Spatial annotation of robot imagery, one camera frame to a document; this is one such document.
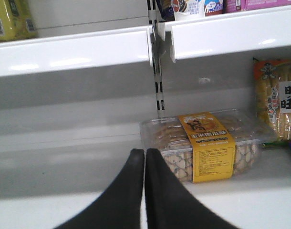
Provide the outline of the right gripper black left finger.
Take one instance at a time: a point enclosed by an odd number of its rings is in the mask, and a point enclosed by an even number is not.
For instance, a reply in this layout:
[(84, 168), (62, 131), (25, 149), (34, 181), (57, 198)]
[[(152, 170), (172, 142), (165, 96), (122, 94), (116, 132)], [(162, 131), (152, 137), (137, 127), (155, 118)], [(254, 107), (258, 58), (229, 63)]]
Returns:
[(108, 188), (89, 206), (58, 229), (139, 229), (145, 154), (132, 149)]

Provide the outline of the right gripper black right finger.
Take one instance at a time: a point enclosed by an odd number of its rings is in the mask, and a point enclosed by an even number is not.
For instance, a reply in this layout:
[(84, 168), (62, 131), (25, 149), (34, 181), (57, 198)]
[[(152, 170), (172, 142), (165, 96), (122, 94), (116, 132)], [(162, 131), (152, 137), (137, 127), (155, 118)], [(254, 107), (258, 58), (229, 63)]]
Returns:
[(158, 149), (147, 149), (145, 166), (145, 204), (149, 229), (235, 228), (182, 185)]

